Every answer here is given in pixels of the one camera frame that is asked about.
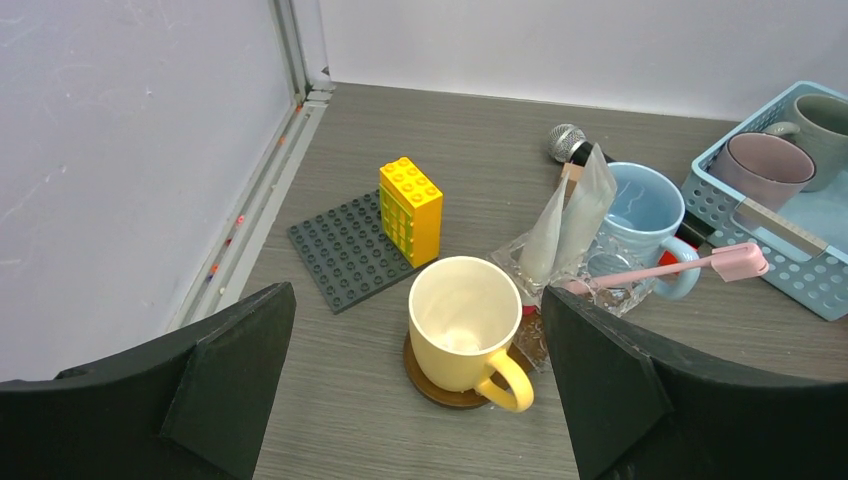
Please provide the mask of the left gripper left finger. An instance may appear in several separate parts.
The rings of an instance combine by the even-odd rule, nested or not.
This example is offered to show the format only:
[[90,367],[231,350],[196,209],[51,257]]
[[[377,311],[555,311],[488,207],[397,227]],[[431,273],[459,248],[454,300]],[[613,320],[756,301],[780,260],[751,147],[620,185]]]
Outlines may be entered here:
[[2,477],[251,478],[295,311],[275,283],[51,380],[3,382]]

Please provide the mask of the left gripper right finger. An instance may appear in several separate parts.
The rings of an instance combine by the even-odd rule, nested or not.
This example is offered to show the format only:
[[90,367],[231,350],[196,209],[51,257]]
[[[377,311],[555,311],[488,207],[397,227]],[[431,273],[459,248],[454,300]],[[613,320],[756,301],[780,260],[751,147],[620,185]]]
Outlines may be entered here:
[[583,479],[843,479],[847,386],[707,354],[564,289],[541,314]]

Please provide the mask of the clear acrylic toothbrush holder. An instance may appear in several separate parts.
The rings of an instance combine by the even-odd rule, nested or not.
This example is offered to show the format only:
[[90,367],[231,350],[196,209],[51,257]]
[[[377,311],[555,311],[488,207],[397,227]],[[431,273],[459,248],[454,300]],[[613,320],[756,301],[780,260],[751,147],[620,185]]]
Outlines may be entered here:
[[[547,372],[551,369],[551,362],[541,319],[544,285],[526,276],[519,266],[519,258],[528,237],[528,233],[520,235],[492,252],[489,259],[511,278],[529,310],[524,314],[513,339],[513,345],[520,352],[519,358],[527,361],[530,369]],[[597,280],[602,276],[643,268],[640,260],[621,242],[608,234],[599,233],[574,274],[554,273],[547,284],[558,288],[576,287],[581,290],[582,298],[621,317],[642,303],[652,293],[658,280],[651,277],[614,287],[602,287]]]

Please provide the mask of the pink toothbrush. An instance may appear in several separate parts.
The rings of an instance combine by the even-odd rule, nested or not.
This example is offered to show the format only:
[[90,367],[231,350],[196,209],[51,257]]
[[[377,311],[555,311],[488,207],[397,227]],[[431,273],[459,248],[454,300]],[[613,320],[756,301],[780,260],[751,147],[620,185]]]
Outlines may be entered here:
[[757,244],[745,242],[715,248],[711,255],[693,261],[606,275],[593,280],[572,280],[564,283],[562,287],[574,294],[581,295],[593,289],[618,287],[651,277],[661,277],[706,267],[718,273],[723,281],[733,282],[762,276],[769,271],[770,264]]

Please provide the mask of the yellow mug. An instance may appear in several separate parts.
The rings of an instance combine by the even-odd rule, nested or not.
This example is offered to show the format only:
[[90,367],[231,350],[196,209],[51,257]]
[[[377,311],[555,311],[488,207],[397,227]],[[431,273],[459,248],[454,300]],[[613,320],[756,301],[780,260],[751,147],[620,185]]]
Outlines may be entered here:
[[509,356],[522,300],[501,268],[472,256],[431,263],[410,288],[408,317],[414,358],[436,387],[473,391],[514,413],[533,405],[531,381]]

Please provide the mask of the light blue mug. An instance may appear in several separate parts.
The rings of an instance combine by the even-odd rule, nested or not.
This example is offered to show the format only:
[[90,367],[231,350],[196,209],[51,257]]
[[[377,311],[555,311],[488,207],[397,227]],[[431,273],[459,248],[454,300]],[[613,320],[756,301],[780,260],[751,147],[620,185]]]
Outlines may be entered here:
[[682,262],[697,260],[696,249],[675,237],[686,213],[678,187],[644,165],[613,162],[608,167],[617,191],[600,232],[644,268],[657,266],[665,252]]

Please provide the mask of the teal cap toothpaste tube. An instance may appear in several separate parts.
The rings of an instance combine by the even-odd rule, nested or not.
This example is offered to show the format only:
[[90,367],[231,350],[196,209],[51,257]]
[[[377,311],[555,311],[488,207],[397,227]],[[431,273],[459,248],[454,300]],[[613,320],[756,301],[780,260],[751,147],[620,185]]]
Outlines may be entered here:
[[616,180],[599,144],[594,144],[562,215],[554,272],[574,273],[612,205]]

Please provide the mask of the mauve mug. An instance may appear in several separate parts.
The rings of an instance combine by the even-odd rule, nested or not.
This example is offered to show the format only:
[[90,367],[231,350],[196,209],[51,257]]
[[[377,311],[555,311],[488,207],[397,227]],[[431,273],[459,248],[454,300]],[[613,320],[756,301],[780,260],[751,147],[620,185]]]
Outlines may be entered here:
[[731,137],[708,172],[772,211],[778,211],[813,179],[814,160],[781,137],[745,132]]

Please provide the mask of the grey mug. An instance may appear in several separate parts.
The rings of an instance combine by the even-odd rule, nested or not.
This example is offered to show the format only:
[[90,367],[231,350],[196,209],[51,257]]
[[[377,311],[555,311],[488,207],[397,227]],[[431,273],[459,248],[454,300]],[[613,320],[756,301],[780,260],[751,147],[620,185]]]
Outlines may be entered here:
[[816,164],[816,173],[803,189],[827,188],[847,168],[847,101],[825,94],[805,94],[784,109],[782,121],[765,133],[790,140],[805,150]]

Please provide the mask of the pink cap toothpaste tube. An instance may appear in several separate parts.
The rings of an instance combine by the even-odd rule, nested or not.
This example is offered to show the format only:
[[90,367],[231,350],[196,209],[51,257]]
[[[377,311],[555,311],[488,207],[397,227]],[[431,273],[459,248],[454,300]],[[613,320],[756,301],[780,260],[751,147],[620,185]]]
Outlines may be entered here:
[[518,265],[525,284],[521,293],[524,312],[536,306],[537,292],[549,279],[552,272],[569,179],[569,173],[560,179],[556,191],[548,200],[534,227],[529,232],[519,257]]

